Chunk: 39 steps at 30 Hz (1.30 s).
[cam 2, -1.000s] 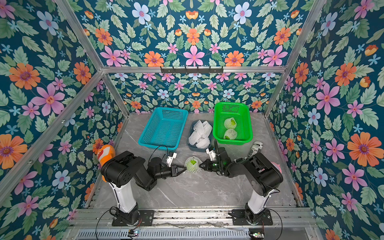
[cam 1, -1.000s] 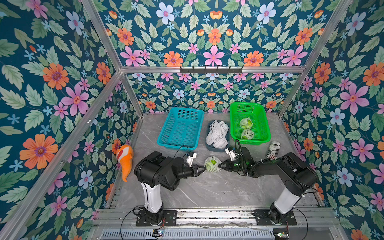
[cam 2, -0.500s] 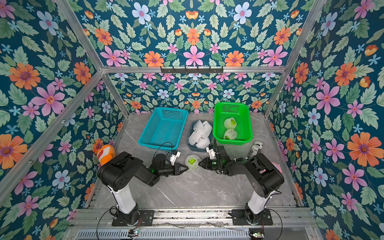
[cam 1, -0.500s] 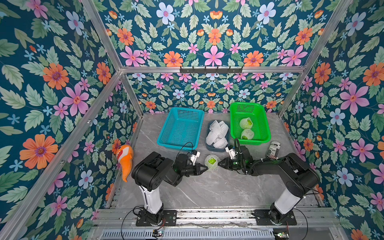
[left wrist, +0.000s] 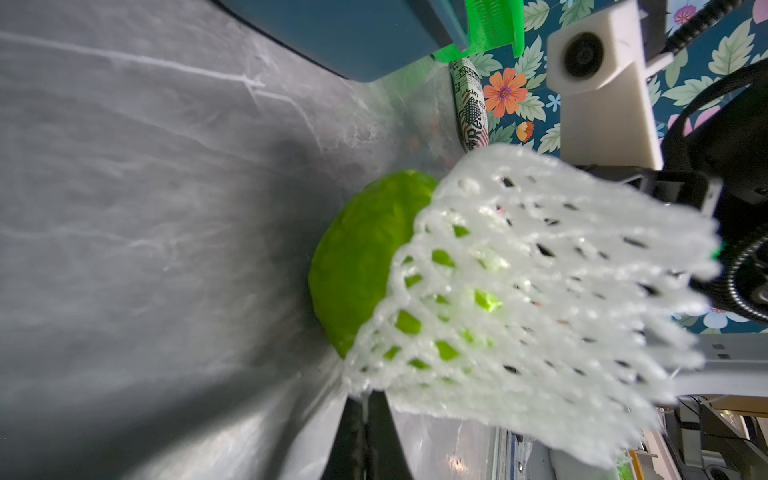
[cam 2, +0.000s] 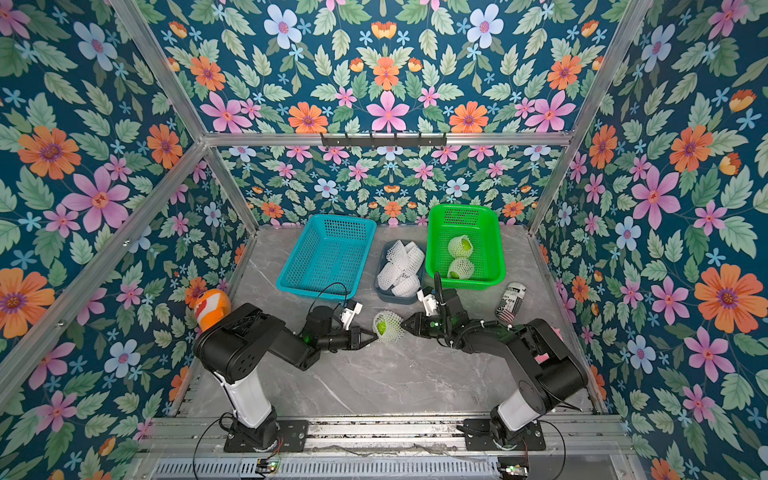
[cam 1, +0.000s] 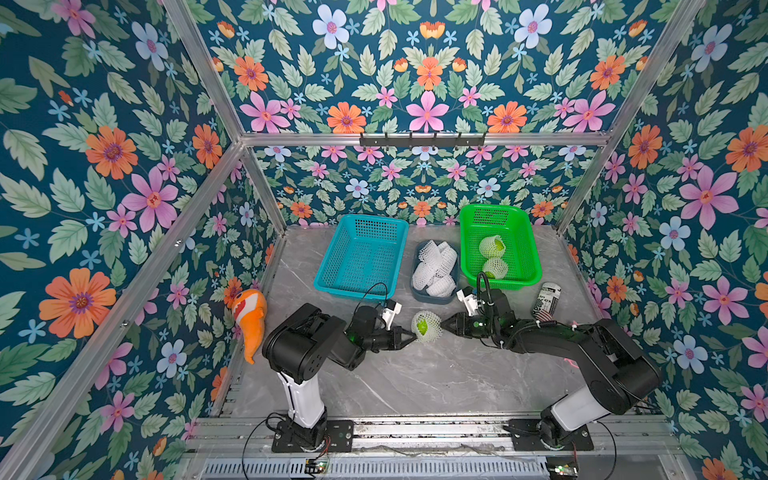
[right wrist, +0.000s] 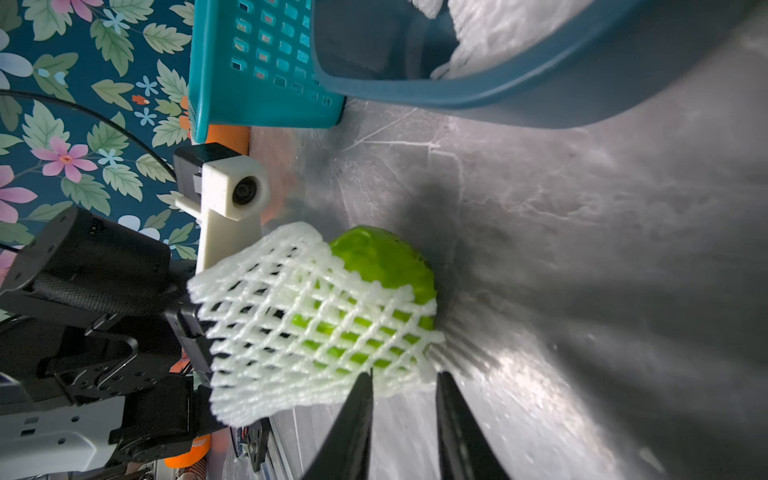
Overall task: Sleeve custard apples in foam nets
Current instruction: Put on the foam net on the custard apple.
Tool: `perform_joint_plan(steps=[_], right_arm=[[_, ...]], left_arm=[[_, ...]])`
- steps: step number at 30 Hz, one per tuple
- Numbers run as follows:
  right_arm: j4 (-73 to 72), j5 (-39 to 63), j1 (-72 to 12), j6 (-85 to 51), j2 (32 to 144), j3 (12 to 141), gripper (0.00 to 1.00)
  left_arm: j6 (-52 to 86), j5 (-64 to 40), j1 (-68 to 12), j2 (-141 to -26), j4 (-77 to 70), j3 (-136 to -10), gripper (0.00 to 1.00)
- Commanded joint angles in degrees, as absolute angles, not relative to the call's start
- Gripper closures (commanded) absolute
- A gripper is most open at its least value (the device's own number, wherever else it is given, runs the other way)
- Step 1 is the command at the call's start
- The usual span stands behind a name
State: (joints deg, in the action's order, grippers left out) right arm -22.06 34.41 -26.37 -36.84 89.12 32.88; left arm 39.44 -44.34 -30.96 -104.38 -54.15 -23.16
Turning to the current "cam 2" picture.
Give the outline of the white foam net back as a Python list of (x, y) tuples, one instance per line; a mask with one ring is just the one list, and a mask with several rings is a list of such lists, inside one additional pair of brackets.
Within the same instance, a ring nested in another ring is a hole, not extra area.
[(387, 334), (384, 337), (379, 337), (378, 340), (384, 343), (394, 343), (401, 339), (403, 335), (405, 334), (401, 330), (401, 322), (402, 317), (398, 315), (397, 313), (389, 310), (381, 311), (376, 314), (376, 316), (373, 319), (373, 328), (374, 332), (376, 333), (375, 329), (375, 322), (377, 320), (386, 320), (388, 323), (388, 331)]

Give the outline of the white foam net sleeve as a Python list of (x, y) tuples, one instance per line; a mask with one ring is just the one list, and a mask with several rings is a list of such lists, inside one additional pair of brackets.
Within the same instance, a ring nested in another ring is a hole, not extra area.
[(452, 258), (458, 258), (458, 257), (470, 258), (472, 256), (472, 254), (474, 253), (474, 244), (472, 243), (472, 241), (471, 241), (471, 243), (473, 244), (473, 251), (471, 253), (465, 252), (462, 249), (461, 241), (463, 239), (469, 239), (471, 241), (471, 239), (470, 239), (470, 237), (468, 235), (460, 235), (460, 236), (456, 236), (456, 237), (452, 238), (448, 242), (447, 249), (448, 249), (449, 255)]

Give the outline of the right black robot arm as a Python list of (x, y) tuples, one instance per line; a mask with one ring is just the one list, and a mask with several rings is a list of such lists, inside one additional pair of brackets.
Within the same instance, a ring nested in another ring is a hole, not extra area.
[(423, 303), (422, 312), (401, 322), (406, 332), (466, 354), (501, 358), (511, 373), (511, 396), (491, 410), (487, 429), (473, 430), (473, 436), (487, 436), (497, 446), (511, 448), (542, 416), (589, 383), (588, 372), (572, 350), (541, 318), (519, 325), (472, 318), (452, 289), (435, 291)]

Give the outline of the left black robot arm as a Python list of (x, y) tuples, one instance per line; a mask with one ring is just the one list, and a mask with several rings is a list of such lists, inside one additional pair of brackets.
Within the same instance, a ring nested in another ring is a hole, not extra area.
[(202, 333), (194, 354), (218, 380), (231, 405), (228, 451), (240, 446), (266, 451), (280, 443), (276, 407), (267, 399), (257, 371), (266, 354), (306, 371), (325, 351), (357, 351), (378, 340), (375, 331), (342, 324), (328, 306), (311, 308), (297, 333), (252, 304), (233, 310), (201, 300), (195, 318)]

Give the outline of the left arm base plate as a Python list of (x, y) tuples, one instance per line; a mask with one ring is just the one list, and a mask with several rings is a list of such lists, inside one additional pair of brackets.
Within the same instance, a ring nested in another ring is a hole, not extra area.
[(250, 428), (235, 421), (229, 428), (224, 445), (226, 453), (297, 453), (304, 450), (308, 439), (306, 420), (270, 420)]

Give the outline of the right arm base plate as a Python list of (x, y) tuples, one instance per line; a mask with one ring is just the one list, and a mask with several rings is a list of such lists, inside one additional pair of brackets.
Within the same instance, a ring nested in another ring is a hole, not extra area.
[(508, 430), (500, 420), (467, 418), (457, 425), (468, 451), (544, 451), (546, 443), (540, 425), (530, 423), (518, 431)]

